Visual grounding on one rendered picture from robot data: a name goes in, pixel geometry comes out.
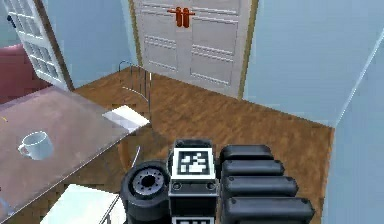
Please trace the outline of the glass top table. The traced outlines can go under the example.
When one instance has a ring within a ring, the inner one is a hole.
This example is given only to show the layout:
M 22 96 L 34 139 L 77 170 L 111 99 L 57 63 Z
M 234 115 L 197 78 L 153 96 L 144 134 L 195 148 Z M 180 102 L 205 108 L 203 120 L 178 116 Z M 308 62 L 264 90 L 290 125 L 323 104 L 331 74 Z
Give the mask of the glass top table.
M 0 105 L 0 224 L 131 134 L 104 118 L 106 112 L 56 87 Z M 54 147 L 41 161 L 18 151 L 35 131 L 46 132 Z

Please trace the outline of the white mug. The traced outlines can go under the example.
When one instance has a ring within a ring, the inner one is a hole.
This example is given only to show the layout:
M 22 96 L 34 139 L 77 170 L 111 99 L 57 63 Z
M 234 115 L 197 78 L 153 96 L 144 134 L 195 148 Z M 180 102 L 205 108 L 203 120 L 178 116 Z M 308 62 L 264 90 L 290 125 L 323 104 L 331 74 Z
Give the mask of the white mug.
M 46 132 L 37 131 L 22 139 L 18 151 L 22 156 L 32 160 L 44 160 L 53 154 L 54 147 Z

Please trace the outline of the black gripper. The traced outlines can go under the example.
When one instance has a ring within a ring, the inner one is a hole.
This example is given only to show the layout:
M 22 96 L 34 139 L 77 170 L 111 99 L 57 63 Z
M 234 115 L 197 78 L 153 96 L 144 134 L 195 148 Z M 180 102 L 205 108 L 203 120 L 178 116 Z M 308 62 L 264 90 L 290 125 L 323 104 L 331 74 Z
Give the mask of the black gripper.
M 170 224 L 169 181 L 163 161 L 146 161 L 131 168 L 120 189 L 126 214 L 124 224 Z

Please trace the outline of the white panelled double door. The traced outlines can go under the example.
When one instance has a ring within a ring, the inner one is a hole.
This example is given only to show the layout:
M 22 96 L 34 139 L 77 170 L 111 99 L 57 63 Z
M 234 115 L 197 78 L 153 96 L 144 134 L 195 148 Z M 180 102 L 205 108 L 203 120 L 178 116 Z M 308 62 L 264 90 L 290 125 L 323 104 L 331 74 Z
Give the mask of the white panelled double door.
M 149 72 L 234 98 L 243 95 L 259 0 L 128 0 L 138 61 Z M 177 27 L 168 9 L 188 8 Z

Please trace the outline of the white glazed room door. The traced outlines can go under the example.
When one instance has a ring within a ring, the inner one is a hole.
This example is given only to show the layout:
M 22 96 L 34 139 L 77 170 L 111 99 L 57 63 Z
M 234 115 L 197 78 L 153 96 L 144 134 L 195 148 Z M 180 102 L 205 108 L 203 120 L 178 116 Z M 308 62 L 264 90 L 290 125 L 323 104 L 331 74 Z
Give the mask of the white glazed room door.
M 65 91 L 74 86 L 43 0 L 0 0 L 36 75 Z

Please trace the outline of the dark red sofa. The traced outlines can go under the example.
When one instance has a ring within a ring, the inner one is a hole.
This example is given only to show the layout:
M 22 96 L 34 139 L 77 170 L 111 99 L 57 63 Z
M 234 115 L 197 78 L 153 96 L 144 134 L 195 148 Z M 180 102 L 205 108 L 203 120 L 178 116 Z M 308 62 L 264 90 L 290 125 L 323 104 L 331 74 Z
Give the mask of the dark red sofa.
M 36 75 L 22 44 L 0 48 L 0 104 L 50 86 Z

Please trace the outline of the white seat metal chair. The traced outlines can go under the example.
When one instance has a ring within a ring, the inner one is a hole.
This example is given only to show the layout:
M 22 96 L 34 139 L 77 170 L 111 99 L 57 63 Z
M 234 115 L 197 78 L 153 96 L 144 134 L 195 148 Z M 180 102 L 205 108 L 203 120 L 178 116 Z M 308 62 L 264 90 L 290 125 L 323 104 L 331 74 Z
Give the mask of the white seat metal chair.
M 151 123 L 151 88 L 152 73 L 142 66 L 129 63 L 123 60 L 119 63 L 118 73 L 122 72 L 122 66 L 126 64 L 129 70 L 125 81 L 121 81 L 122 94 L 124 97 L 133 95 L 138 97 L 140 102 L 144 102 L 147 108 L 146 112 L 138 112 L 134 109 L 133 103 L 124 102 L 116 109 L 112 109 L 103 114 L 103 117 L 114 124 L 123 127 L 129 133 Z
M 40 224 L 128 224 L 118 193 L 70 184 Z

